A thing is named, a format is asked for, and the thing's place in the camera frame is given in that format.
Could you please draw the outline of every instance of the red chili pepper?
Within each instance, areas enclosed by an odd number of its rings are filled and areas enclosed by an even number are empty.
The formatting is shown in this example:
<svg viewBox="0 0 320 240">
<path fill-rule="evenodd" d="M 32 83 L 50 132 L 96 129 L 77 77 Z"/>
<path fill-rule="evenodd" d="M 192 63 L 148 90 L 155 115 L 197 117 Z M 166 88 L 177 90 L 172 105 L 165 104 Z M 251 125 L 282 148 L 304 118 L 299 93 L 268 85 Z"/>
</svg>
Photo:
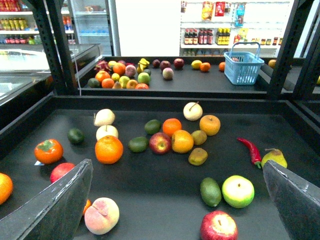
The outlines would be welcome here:
<svg viewBox="0 0 320 240">
<path fill-rule="evenodd" d="M 250 150 L 252 164 L 261 169 L 261 156 L 256 145 L 254 145 L 251 141 L 248 141 L 247 139 L 241 137 L 238 137 L 237 140 L 242 142 Z"/>
</svg>

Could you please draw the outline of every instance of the blue basket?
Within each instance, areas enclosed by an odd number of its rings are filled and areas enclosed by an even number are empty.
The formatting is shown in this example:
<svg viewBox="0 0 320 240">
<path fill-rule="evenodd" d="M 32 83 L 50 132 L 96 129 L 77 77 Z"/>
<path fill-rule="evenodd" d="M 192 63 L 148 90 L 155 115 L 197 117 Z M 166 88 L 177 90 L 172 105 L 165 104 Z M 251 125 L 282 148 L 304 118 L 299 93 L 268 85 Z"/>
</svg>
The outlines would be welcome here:
<svg viewBox="0 0 320 240">
<path fill-rule="evenodd" d="M 234 46 L 238 44 L 258 44 L 256 53 L 246 51 L 233 52 Z M 224 74 L 234 85 L 253 85 L 257 80 L 259 70 L 265 61 L 259 58 L 260 43 L 254 42 L 236 42 L 231 51 L 225 52 Z"/>
</svg>

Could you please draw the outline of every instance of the yellow fruit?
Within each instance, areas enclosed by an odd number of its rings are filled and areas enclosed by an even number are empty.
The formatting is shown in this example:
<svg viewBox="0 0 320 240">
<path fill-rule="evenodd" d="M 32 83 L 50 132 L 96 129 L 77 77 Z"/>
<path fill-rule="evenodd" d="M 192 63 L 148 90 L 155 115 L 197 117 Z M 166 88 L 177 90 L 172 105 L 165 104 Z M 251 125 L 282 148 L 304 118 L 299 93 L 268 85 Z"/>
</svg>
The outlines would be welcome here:
<svg viewBox="0 0 320 240">
<path fill-rule="evenodd" d="M 114 82 L 118 82 L 120 79 L 120 75 L 118 73 L 114 73 L 112 74 L 111 78 Z"/>
<path fill-rule="evenodd" d="M 200 60 L 194 60 L 194 61 L 191 63 L 191 67 L 192 67 L 193 69 L 199 70 L 201 64 L 202 64 L 202 61 L 200 61 Z"/>
<path fill-rule="evenodd" d="M 116 65 L 116 64 L 117 64 L 116 61 L 110 61 L 110 62 L 108 62 L 108 66 L 109 66 L 109 67 L 111 67 L 111 66 L 113 66 L 113 65 Z"/>
</svg>

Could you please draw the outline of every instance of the black table surface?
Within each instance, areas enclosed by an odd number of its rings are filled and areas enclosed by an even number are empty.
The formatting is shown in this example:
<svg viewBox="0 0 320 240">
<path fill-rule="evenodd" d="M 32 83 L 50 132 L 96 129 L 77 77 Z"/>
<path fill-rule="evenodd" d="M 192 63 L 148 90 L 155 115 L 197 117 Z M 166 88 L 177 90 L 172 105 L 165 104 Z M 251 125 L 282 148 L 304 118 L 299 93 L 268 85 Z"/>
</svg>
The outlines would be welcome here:
<svg viewBox="0 0 320 240">
<path fill-rule="evenodd" d="M 130 139 L 150 137 L 144 125 L 151 119 L 163 122 L 177 118 L 188 132 L 198 130 L 199 120 L 188 121 L 182 113 L 183 106 L 192 99 L 81 99 L 53 97 L 37 106 L 19 125 L 12 126 L 8 136 L 18 141 L 1 159 L 0 172 L 12 178 L 14 191 L 0 205 L 0 219 L 49 186 L 55 166 L 62 162 L 78 164 L 88 158 L 93 164 L 89 199 L 92 202 L 100 197 L 113 199 L 119 206 L 120 218 L 110 232 L 101 236 L 90 233 L 82 219 L 75 240 L 199 240 L 202 219 L 214 210 L 225 211 L 235 219 L 239 240 L 288 240 L 277 208 L 269 198 L 263 172 L 251 164 L 249 150 L 237 137 L 254 142 L 262 156 L 264 149 L 281 149 L 289 170 L 320 186 L 319 153 L 302 133 L 309 123 L 287 101 L 201 100 L 203 114 L 217 116 L 221 129 L 200 146 L 208 152 L 206 162 L 193 166 L 188 163 L 189 153 L 170 151 L 156 155 L 149 148 L 142 153 L 133 153 L 128 148 Z M 124 145 L 123 156 L 112 165 L 99 163 L 95 156 L 98 127 L 93 125 L 94 113 L 105 108 L 114 111 L 113 125 Z M 81 145 L 69 143 L 67 132 L 71 128 L 84 132 Z M 35 166 L 34 148 L 48 138 L 61 142 L 63 158 L 53 164 Z M 212 177 L 221 187 L 232 175 L 241 175 L 253 183 L 253 202 L 242 209 L 233 208 L 224 200 L 217 207 L 205 205 L 200 195 L 201 181 Z"/>
</svg>

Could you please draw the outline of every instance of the glass door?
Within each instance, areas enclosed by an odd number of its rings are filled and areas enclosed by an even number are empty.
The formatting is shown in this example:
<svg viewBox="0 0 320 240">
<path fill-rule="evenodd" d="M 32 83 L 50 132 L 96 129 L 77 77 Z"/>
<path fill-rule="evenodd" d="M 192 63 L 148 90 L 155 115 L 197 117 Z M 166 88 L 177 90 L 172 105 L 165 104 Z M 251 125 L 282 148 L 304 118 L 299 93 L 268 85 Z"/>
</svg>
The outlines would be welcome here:
<svg viewBox="0 0 320 240">
<path fill-rule="evenodd" d="M 69 0 L 79 44 L 101 44 L 102 55 L 112 56 L 109 13 L 104 0 Z"/>
</svg>

